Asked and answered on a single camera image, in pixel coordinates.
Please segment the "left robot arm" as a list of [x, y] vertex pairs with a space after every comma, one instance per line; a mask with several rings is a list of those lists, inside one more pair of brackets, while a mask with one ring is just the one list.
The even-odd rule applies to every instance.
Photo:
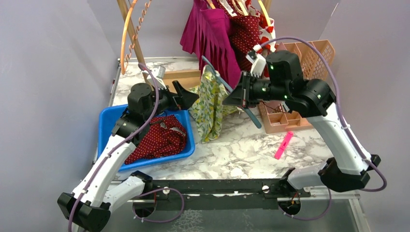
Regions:
[[175, 93], [168, 87], [151, 87], [146, 83], [135, 84], [128, 95], [128, 104], [123, 106], [120, 118], [114, 124], [106, 146], [82, 182], [72, 193], [62, 193], [58, 205], [68, 219], [68, 231], [100, 232], [108, 223], [111, 213], [133, 196], [147, 198], [152, 185], [136, 177], [124, 184], [108, 187], [122, 164], [140, 144], [151, 128], [152, 119], [163, 112], [188, 115], [188, 109], [199, 99], [195, 93], [173, 81]]

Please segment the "dark red polka-dot skirt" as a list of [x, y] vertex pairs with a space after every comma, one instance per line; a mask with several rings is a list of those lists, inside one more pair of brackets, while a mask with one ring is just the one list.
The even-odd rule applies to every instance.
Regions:
[[124, 164], [179, 154], [187, 142], [187, 131], [175, 115], [155, 117], [150, 122], [148, 133]]

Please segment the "lemon print skirt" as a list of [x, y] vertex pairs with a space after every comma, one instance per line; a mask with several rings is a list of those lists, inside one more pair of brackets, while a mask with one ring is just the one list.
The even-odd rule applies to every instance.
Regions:
[[222, 104], [228, 93], [223, 84], [217, 82], [208, 65], [203, 67], [200, 84], [189, 91], [199, 95], [199, 99], [189, 108], [189, 113], [196, 124], [200, 141], [207, 143], [217, 139], [223, 118], [239, 111], [239, 108]]

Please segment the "magenta pleated skirt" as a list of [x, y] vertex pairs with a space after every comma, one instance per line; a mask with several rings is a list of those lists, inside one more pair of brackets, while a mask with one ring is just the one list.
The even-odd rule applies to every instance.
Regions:
[[209, 8], [207, 1], [194, 0], [180, 44], [182, 50], [195, 54], [202, 69], [205, 56], [229, 86], [236, 87], [241, 70], [229, 37], [234, 30], [228, 15], [220, 8]]

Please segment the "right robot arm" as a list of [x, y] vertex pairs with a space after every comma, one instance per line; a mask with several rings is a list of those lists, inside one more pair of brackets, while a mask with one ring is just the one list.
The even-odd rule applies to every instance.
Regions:
[[320, 134], [332, 153], [327, 161], [306, 168], [289, 169], [280, 179], [278, 190], [286, 197], [305, 187], [326, 186], [336, 192], [364, 190], [369, 171], [381, 162], [357, 141], [337, 113], [336, 96], [320, 79], [306, 80], [297, 54], [277, 51], [266, 57], [269, 79], [242, 72], [236, 88], [224, 105], [250, 108], [261, 101], [283, 101], [290, 111], [305, 118]]

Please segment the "orange wavy hanger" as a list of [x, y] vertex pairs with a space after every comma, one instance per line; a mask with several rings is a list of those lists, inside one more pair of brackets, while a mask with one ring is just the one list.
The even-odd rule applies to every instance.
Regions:
[[132, 52], [135, 53], [137, 61], [145, 63], [144, 55], [142, 48], [138, 40], [138, 33], [141, 29], [142, 22], [148, 12], [148, 9], [152, 3], [151, 0], [148, 0], [142, 9], [141, 16], [138, 18], [138, 24], [136, 27], [132, 22], [132, 13], [134, 7], [136, 6], [138, 0], [133, 0], [132, 2], [126, 3], [125, 0], [118, 0], [117, 4], [119, 6], [124, 25], [121, 38], [121, 49], [120, 49], [120, 58], [119, 64], [121, 68], [121, 74], [125, 74], [128, 67], [129, 61], [132, 57]]

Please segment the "grey-blue hanger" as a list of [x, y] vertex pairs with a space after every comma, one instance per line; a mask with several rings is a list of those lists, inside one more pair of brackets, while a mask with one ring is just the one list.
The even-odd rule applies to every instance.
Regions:
[[[225, 87], [227, 93], [231, 93], [233, 91], [233, 89], [230, 87], [230, 85], [221, 77], [221, 75], [219, 74], [219, 72], [214, 68], [214, 66], [211, 64], [211, 62], [204, 56], [201, 55], [201, 59], [202, 61], [204, 61], [209, 67], [211, 72], [216, 76], [217, 82], [223, 84], [223, 86]], [[243, 107], [239, 107], [239, 109], [241, 109], [242, 111], [244, 111], [248, 117], [251, 119], [251, 121], [253, 122], [253, 124], [258, 128], [261, 129], [262, 128], [262, 124], [261, 122], [258, 120], [258, 118], [254, 115], [254, 113], [248, 109], [248, 108], [243, 108]]]

